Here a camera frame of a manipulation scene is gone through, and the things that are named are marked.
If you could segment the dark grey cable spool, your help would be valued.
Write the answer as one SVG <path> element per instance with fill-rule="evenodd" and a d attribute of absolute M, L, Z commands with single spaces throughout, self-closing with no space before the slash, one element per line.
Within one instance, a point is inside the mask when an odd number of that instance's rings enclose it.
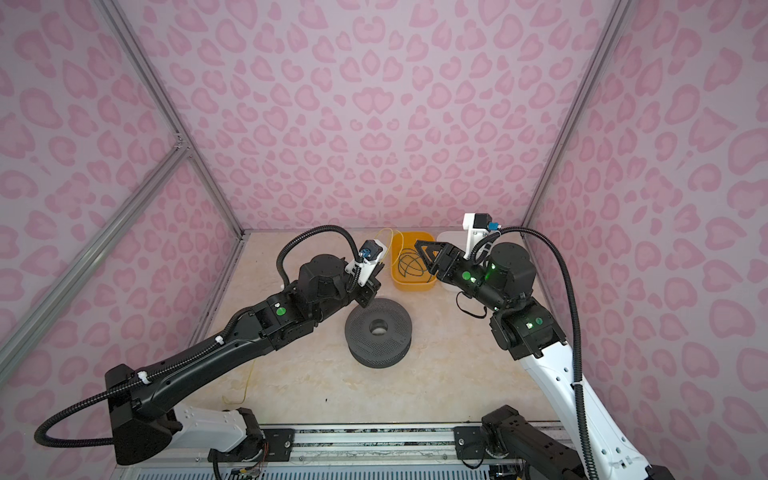
<path fill-rule="evenodd" d="M 376 298 L 357 306 L 345 323 L 345 339 L 352 357 L 372 369 L 392 367 L 405 358 L 412 343 L 413 324 L 398 302 Z"/>

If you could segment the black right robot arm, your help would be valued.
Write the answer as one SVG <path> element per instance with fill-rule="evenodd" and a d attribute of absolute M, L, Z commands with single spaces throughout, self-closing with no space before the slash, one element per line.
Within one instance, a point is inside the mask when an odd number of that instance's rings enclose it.
<path fill-rule="evenodd" d="M 671 478 L 630 442 L 586 381 L 575 343 L 533 296 L 537 271 L 527 250 L 500 243 L 480 263 L 446 242 L 418 241 L 415 250 L 431 275 L 488 311 L 497 345 L 538 385 L 572 442 L 504 406 L 482 419 L 487 452 L 516 457 L 548 479 Z"/>

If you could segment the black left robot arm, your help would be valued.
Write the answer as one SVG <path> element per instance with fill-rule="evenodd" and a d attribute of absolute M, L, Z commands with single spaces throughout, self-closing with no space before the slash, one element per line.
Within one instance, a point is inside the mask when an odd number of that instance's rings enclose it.
<path fill-rule="evenodd" d="M 369 245 L 360 261 L 317 255 L 300 267 L 297 280 L 237 311 L 219 333 L 138 370 L 124 364 L 109 370 L 118 465 L 144 462 L 167 448 L 199 448 L 212 463 L 263 459 L 268 442 L 250 409 L 195 409 L 184 400 L 240 365 L 309 335 L 349 304 L 368 306 L 381 286 L 376 277 L 382 257 Z"/>

